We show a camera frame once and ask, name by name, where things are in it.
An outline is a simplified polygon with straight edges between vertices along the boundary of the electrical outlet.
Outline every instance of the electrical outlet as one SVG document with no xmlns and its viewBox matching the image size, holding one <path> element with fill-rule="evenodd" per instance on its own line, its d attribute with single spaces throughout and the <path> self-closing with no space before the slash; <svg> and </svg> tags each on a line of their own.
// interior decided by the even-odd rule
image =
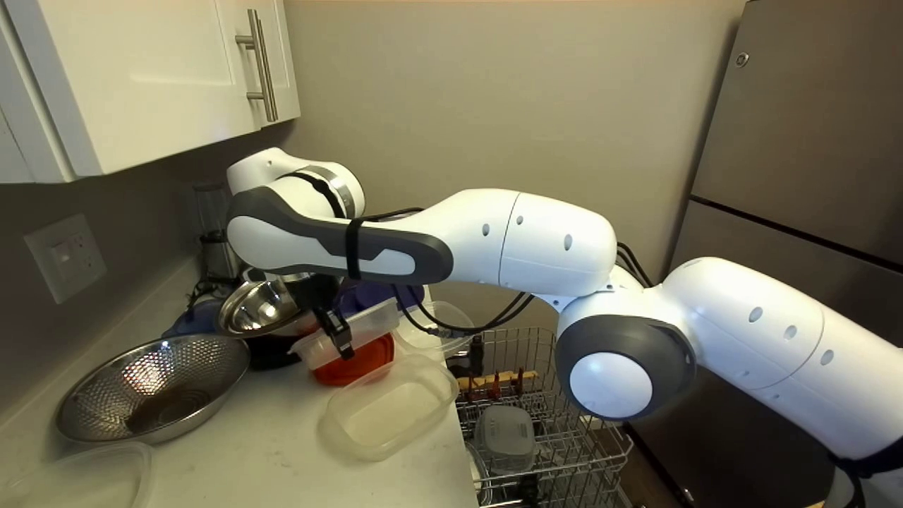
<svg viewBox="0 0 903 508">
<path fill-rule="evenodd" d="M 25 235 L 25 243 L 58 304 L 107 273 L 82 213 Z"/>
</svg>

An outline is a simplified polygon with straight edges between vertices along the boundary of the stainless steel refrigerator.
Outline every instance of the stainless steel refrigerator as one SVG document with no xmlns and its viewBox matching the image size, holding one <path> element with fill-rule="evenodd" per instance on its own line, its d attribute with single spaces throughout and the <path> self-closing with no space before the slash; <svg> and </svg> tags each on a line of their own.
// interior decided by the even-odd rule
<svg viewBox="0 0 903 508">
<path fill-rule="evenodd" d="M 747 3 L 672 268 L 737 261 L 903 346 L 902 231 L 903 2 Z M 707 372 L 634 428 L 703 508 L 800 508 L 830 483 L 818 443 Z"/>
</svg>

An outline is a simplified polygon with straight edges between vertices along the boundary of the beige wall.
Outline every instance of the beige wall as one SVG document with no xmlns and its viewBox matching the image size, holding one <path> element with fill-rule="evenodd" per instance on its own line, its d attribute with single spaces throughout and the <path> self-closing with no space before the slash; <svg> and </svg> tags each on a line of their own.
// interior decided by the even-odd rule
<svg viewBox="0 0 903 508">
<path fill-rule="evenodd" d="M 279 127 L 123 172 L 58 185 L 0 185 L 0 422 L 42 380 L 112 328 L 198 247 L 191 182 L 224 177 Z M 97 283 L 57 305 L 23 235 L 83 212 L 107 263 Z M 147 340 L 163 330 L 137 330 Z"/>
<path fill-rule="evenodd" d="M 284 147 L 345 164 L 370 212 L 541 193 L 661 273 L 744 0 L 285 3 L 302 117 Z M 483 321 L 505 292 L 435 294 Z M 531 307 L 520 324 L 554 327 Z"/>
</svg>

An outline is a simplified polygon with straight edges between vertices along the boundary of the dishwasher rack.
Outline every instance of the dishwasher rack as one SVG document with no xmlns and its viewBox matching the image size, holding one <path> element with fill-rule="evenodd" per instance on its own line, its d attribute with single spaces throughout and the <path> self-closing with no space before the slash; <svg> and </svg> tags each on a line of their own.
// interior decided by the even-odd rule
<svg viewBox="0 0 903 508">
<path fill-rule="evenodd" d="M 555 377 L 554 334 L 543 328 L 494 330 L 474 338 L 476 347 L 480 342 L 484 375 L 520 368 L 537 374 L 523 379 L 521 390 L 509 383 L 500 384 L 496 393 L 490 393 L 492 383 L 469 386 L 455 403 L 468 442 L 480 413 L 490 405 L 525 409 L 533 420 L 537 451 L 530 471 L 494 473 L 491 457 L 477 451 L 488 469 L 480 505 L 626 508 L 618 489 L 619 472 L 633 442 L 616 425 L 582 414 L 566 399 Z"/>
</svg>

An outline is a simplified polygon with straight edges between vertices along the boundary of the stainless steel handle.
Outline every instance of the stainless steel handle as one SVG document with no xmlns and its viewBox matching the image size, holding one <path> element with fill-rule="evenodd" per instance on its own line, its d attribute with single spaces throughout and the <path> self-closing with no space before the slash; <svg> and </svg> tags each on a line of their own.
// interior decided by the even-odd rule
<svg viewBox="0 0 903 508">
<path fill-rule="evenodd" d="M 257 76 L 260 78 L 260 91 L 249 91 L 246 96 L 248 100 L 263 100 L 264 112 L 266 113 L 266 121 L 276 121 L 275 97 L 273 96 L 273 85 L 270 84 L 270 68 L 266 59 L 266 43 L 264 41 L 264 31 L 260 24 L 260 18 L 257 16 L 256 9 L 247 10 L 247 20 L 251 25 L 250 35 L 236 35 L 235 42 L 244 44 L 249 50 L 254 50 L 254 60 L 257 63 Z"/>
</svg>

